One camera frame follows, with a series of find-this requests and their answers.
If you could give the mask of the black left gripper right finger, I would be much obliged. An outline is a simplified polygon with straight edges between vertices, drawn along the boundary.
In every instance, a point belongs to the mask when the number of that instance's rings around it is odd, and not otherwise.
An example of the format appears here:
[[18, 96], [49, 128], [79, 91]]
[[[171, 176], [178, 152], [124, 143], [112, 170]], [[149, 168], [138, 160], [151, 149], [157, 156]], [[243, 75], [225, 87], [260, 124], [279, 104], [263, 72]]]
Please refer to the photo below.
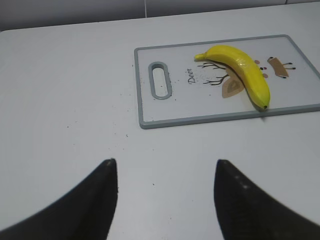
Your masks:
[[318, 240], [320, 226], [270, 196], [229, 160], [216, 163], [213, 199], [225, 240]]

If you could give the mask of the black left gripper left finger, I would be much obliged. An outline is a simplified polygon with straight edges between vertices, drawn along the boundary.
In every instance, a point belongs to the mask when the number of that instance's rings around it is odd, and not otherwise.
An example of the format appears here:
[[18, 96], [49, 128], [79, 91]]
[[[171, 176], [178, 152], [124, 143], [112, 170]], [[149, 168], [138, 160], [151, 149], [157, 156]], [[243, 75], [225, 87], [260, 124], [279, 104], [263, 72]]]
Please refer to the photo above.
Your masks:
[[0, 232], [2, 240], [105, 240], [118, 200], [117, 162], [102, 161], [60, 199]]

